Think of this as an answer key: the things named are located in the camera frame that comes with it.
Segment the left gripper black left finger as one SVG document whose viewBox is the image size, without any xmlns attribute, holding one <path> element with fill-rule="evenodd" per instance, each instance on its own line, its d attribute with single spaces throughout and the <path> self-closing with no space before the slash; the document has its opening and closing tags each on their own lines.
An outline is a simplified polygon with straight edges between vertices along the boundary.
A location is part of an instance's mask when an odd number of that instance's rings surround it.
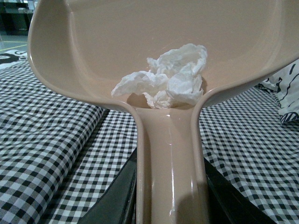
<svg viewBox="0 0 299 224">
<path fill-rule="evenodd" d="M 80 224 L 134 223 L 137 180 L 137 150 L 134 150 L 107 191 L 79 220 Z"/>
</svg>

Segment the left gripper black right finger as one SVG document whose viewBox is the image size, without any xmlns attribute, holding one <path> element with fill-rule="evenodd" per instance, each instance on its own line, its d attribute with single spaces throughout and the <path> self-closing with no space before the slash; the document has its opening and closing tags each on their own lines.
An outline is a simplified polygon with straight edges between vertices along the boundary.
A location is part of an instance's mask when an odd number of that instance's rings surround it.
<svg viewBox="0 0 299 224">
<path fill-rule="evenodd" d="M 208 160 L 205 159 L 204 163 L 209 190 L 211 223 L 275 223 L 245 198 Z"/>
</svg>

